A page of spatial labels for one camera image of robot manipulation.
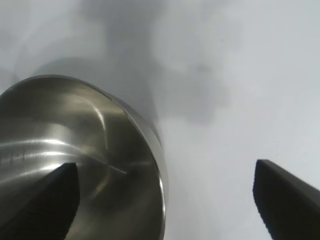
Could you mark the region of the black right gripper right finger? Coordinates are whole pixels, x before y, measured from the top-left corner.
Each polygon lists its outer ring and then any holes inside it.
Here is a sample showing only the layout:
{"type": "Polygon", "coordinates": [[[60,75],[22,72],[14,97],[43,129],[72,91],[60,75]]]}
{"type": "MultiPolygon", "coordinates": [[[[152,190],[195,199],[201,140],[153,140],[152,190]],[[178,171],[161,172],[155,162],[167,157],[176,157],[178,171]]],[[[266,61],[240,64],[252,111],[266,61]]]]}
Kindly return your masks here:
{"type": "Polygon", "coordinates": [[[267,159],[255,165],[253,198],[274,240],[320,238],[318,189],[267,159]]]}

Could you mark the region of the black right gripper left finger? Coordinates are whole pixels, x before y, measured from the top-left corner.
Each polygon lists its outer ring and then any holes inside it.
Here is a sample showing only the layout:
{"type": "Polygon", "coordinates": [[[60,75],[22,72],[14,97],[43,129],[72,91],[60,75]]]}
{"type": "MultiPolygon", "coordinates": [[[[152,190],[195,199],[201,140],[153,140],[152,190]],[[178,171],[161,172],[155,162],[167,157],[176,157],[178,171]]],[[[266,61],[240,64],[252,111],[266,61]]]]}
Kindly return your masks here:
{"type": "Polygon", "coordinates": [[[2,240],[63,240],[80,203],[75,163],[64,163],[19,190],[0,192],[2,240]]]}

